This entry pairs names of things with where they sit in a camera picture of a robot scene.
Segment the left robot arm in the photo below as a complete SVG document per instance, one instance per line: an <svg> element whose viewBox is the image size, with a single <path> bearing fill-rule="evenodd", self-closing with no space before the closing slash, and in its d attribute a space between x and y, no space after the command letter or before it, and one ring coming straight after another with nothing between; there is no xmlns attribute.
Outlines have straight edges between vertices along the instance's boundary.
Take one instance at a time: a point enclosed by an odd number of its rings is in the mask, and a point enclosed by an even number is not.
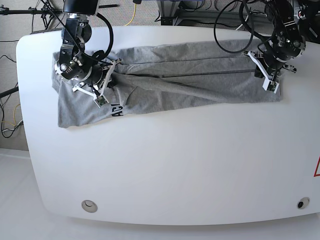
<svg viewBox="0 0 320 240"><path fill-rule="evenodd" d="M256 64L255 77L263 78L262 87L276 93L279 86L281 70L293 73L297 68L288 61L300 56L306 49L305 38L300 34L294 20L294 10L287 0L265 0L264 14L273 25L271 36L259 36L260 46L265 50L259 53L245 51L244 54Z"/></svg>

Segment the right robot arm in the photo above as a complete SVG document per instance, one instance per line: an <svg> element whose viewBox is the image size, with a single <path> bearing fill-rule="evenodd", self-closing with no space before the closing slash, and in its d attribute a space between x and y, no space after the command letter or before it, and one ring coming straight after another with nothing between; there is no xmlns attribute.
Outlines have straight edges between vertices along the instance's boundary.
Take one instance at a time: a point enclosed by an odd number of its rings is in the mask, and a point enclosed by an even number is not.
<svg viewBox="0 0 320 240"><path fill-rule="evenodd" d="M62 45L54 72L63 81L73 81L73 92L80 91L93 98L100 107L108 103L104 92L112 87L111 75L122 60L106 61L114 43L114 33L110 22L98 13L98 0L66 0L62 12L68 14L61 32ZM101 19L109 30L107 50L98 50L92 55L85 53L85 44L92 36L88 17Z"/></svg>

